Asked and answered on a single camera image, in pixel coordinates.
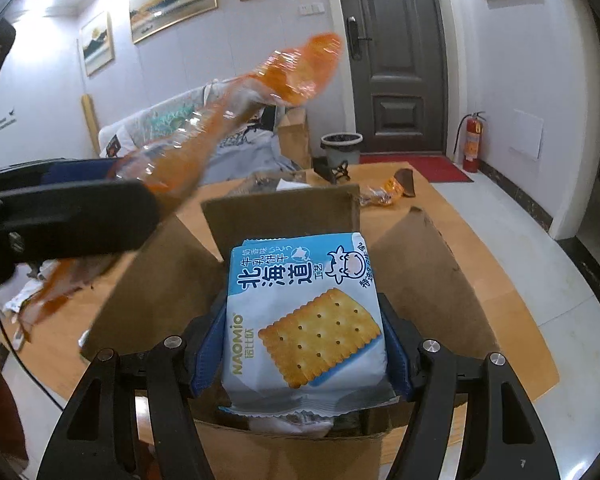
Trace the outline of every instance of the blue gripper pad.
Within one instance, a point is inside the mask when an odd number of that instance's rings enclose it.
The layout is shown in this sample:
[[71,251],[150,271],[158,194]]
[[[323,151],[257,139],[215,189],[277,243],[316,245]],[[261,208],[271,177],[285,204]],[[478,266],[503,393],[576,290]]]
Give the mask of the blue gripper pad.
[[389,324],[383,312],[381,312],[381,315],[388,362],[386,371],[389,375],[389,381],[396,393],[404,396],[406,400],[411,400],[415,392],[409,378],[409,357],[402,349],[394,327]]
[[195,372],[191,378],[191,392],[196,397],[199,397],[214,382],[216,372],[222,362],[225,322],[226,301],[216,314],[196,356]]
[[107,177],[116,161],[115,158],[94,158],[93,160],[58,162],[42,176],[40,185],[102,180]]

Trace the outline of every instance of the cardboard box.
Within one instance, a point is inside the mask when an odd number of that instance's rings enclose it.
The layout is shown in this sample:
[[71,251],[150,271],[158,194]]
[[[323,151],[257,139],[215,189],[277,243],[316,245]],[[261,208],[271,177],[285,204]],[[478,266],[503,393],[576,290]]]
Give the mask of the cardboard box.
[[[360,227],[357,185],[215,199],[203,203],[219,252],[247,238],[352,232]],[[410,214],[369,245],[376,287],[423,336],[452,351],[484,358],[498,350],[473,289],[426,213]],[[96,318],[82,354],[101,348],[124,354],[153,347],[208,312],[225,286],[224,264],[175,216],[160,228],[118,282]],[[255,434],[217,409],[216,384],[192,401],[192,414],[218,480],[375,480],[382,438],[405,425],[412,406],[366,414],[363,436],[312,439]]]
[[304,108],[292,108],[286,113],[278,125],[278,139],[284,156],[301,168],[311,168],[311,135]]

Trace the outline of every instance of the trash bin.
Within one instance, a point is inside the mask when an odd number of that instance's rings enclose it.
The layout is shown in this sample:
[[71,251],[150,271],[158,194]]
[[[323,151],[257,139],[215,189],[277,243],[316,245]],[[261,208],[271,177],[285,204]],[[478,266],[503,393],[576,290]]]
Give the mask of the trash bin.
[[320,139],[321,148],[327,153],[330,168],[337,168],[345,160],[349,164],[360,163],[360,134],[329,134]]

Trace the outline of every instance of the cardboard flap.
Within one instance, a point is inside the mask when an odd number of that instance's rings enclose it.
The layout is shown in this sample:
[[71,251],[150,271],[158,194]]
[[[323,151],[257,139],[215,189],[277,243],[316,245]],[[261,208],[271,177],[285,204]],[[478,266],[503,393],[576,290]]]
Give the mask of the cardboard flap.
[[412,208],[371,245],[369,257],[378,292],[423,337],[479,359],[499,350],[472,286],[424,211]]
[[146,242],[93,322],[82,355],[151,349],[206,314],[224,286],[222,264],[177,216]]
[[291,108],[280,121],[278,128],[288,128],[289,126],[305,126],[306,110],[304,108]]
[[357,184],[227,196],[202,203],[211,234],[226,262],[249,239],[360,231]]

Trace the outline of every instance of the cable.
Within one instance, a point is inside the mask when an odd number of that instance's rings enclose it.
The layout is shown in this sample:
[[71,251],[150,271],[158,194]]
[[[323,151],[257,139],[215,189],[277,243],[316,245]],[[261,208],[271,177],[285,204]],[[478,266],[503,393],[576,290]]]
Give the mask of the cable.
[[22,367],[22,369],[24,370],[24,373],[26,373],[29,376],[29,379],[31,379],[34,383],[37,384],[37,386],[49,398],[49,400],[58,407],[58,410],[60,410],[61,412],[63,412],[64,408],[62,406],[60,406],[60,403],[53,398],[53,396],[46,390],[46,388],[42,385],[42,383],[39,380],[37,380],[33,376],[33,374],[29,371],[29,369],[24,365],[24,363],[22,362],[22,359],[20,359],[20,356],[18,355],[18,353],[13,348],[13,344],[11,343],[11,339],[9,339],[9,336],[7,335],[7,331],[4,329],[4,325],[2,324],[2,320],[1,319],[0,319],[0,331],[2,332],[2,336],[4,337],[4,340],[6,341],[7,346],[9,347],[9,351],[11,352],[11,354],[13,355],[13,357],[16,359],[16,361],[18,362],[18,364]]
[[460,121],[460,124],[458,124],[458,134],[456,135],[456,146],[454,148],[454,155],[456,154],[456,152],[458,151],[458,140],[460,140],[460,130],[462,129],[462,124],[464,124],[464,120],[468,119],[469,117],[471,117],[472,114],[467,114],[465,115],[462,120]]

